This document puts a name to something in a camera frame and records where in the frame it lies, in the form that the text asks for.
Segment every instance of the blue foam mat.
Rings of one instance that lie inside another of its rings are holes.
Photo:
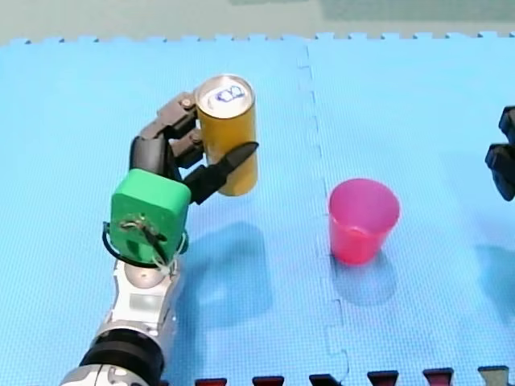
[[[452,367],[460,386],[482,382],[479,366],[513,366],[515,209],[483,159],[504,139],[515,39],[483,36],[0,48],[0,383],[58,384],[77,365],[113,300],[100,231],[130,141],[219,72],[256,89],[261,179],[190,212],[171,383],[359,385],[398,370],[402,386]],[[402,219],[376,264],[348,271],[328,257],[325,211],[354,176],[390,185]]]

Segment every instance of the black robotic finger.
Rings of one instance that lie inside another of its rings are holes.
[[[499,129],[510,144],[515,144],[515,106],[505,107],[499,120]]]
[[[491,145],[485,162],[502,198],[511,201],[515,197],[515,147]]]
[[[175,181],[182,181],[168,140],[137,136],[130,144],[129,169],[142,169]]]
[[[226,183],[228,176],[258,148],[257,142],[246,142],[230,150],[218,163],[197,167],[183,183],[192,192],[192,203],[202,204]]]

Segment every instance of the green block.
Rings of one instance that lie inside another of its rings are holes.
[[[121,227],[140,221],[164,237],[160,244],[171,258],[184,232],[191,195],[182,183],[144,170],[130,170],[111,197],[111,244],[126,259],[154,263],[155,251],[142,232]]]

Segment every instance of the screw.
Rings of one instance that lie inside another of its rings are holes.
[[[190,107],[192,105],[192,102],[189,99],[182,99],[180,101],[180,105],[183,107]]]
[[[200,136],[200,133],[194,131],[191,135],[190,135],[190,139],[192,140],[192,142],[194,144],[198,144],[198,143],[201,143],[202,142],[202,137]]]

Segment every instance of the red cup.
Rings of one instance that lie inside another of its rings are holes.
[[[400,216],[395,194],[371,179],[350,179],[329,198],[329,238],[333,256],[346,265],[363,265],[381,249]]]

